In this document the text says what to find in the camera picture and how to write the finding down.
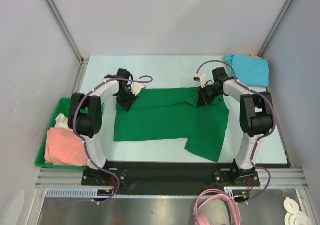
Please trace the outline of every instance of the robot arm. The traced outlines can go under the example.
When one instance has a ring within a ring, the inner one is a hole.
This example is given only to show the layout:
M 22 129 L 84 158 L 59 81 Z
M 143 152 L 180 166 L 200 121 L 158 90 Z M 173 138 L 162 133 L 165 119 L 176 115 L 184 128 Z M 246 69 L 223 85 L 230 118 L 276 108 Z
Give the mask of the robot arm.
M 116 78 L 128 80 L 130 77 L 132 77 L 132 75 L 129 71 L 119 69 L 116 75 L 107 75 L 104 77 L 104 82 Z M 77 115 L 76 130 L 77 133 L 82 135 L 87 141 L 88 153 L 100 168 L 103 168 L 107 162 L 98 137 L 98 133 L 102 127 L 102 104 L 109 98 L 116 97 L 117 103 L 128 112 L 132 104 L 138 99 L 141 90 L 145 88 L 145 85 L 138 82 L 133 82 L 131 85 L 128 85 L 127 81 L 112 80 L 94 91 L 84 101 L 81 109 L 87 109 L 87 113 L 80 111 Z M 74 93 L 71 97 L 68 117 L 68 126 L 70 129 L 73 129 L 75 113 L 84 96 L 83 93 Z M 88 161 L 87 166 L 94 170 L 97 169 L 90 161 Z
M 240 103 L 239 122 L 243 138 L 240 151 L 233 160 L 232 169 L 237 178 L 252 176 L 255 172 L 254 164 L 262 141 L 259 138 L 268 134 L 273 127 L 271 108 L 260 96 L 239 86 L 234 77 L 228 77 L 224 67 L 213 70 L 212 74 L 213 84 L 208 84 L 207 76 L 204 74 L 197 73 L 194 76 L 194 80 L 201 83 L 198 88 L 198 107 L 212 103 L 220 95 L 231 96 Z M 269 92 L 261 94 L 272 103 Z M 256 112 L 255 108 L 262 109 L 262 111 Z

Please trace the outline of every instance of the pink headphones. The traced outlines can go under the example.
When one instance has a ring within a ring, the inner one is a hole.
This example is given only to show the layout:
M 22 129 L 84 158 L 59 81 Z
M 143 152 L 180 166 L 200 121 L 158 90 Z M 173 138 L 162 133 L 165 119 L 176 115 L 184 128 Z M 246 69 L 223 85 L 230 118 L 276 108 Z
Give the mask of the pink headphones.
M 198 202 L 199 202 L 200 198 L 204 195 L 211 194 L 211 193 L 215 193 L 217 195 L 210 197 L 208 200 L 203 202 L 198 207 Z M 194 205 L 194 216 L 195 216 L 194 225 L 210 225 L 210 222 L 209 222 L 208 218 L 206 217 L 206 215 L 203 213 L 198 214 L 198 210 L 201 209 L 208 202 L 213 201 L 213 200 L 217 200 L 217 199 L 221 199 L 221 200 L 225 201 L 226 204 L 228 205 L 228 207 L 230 209 L 231 216 L 232 216 L 233 225 L 240 225 L 241 224 L 241 214 L 240 214 L 240 210 L 239 210 L 237 203 L 235 202 L 235 200 L 233 200 L 226 193 L 224 193 L 223 191 L 220 191 L 218 189 L 208 189 L 199 195 L 199 197 L 197 198 L 195 205 Z

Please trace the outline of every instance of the green shirt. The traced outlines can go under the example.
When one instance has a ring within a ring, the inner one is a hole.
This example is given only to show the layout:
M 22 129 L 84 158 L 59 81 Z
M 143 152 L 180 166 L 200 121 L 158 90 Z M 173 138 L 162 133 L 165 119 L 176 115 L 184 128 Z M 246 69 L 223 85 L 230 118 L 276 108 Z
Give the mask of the green shirt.
M 201 107 L 198 98 L 196 87 L 141 91 L 129 112 L 117 105 L 114 141 L 187 138 L 187 151 L 218 162 L 229 110 L 223 95 Z

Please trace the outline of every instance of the metal floor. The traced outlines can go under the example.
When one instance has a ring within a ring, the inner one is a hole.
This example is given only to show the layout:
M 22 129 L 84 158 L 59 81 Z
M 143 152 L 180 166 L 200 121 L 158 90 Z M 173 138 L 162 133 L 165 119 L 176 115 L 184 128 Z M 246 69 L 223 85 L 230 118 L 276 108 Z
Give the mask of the metal floor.
M 283 225 L 284 200 L 290 197 L 299 203 L 295 189 L 270 189 L 249 205 L 239 205 L 244 225 Z M 76 201 L 75 198 L 46 198 L 38 225 L 193 225 L 196 199 L 186 198 L 113 198 L 96 205 L 81 202 L 56 210 Z M 229 225 L 228 210 L 222 201 L 212 201 L 203 210 L 212 225 Z

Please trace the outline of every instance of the white wall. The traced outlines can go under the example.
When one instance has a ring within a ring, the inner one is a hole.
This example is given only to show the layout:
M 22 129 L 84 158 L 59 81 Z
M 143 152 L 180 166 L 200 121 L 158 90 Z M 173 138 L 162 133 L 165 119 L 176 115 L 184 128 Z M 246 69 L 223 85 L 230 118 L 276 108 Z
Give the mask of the white wall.
M 0 0 L 0 218 L 20 189 L 26 216 L 39 168 L 34 162 L 79 64 L 44 0 Z
M 266 51 L 286 147 L 320 212 L 320 0 L 296 0 Z
M 54 0 L 85 57 L 258 53 L 285 0 Z

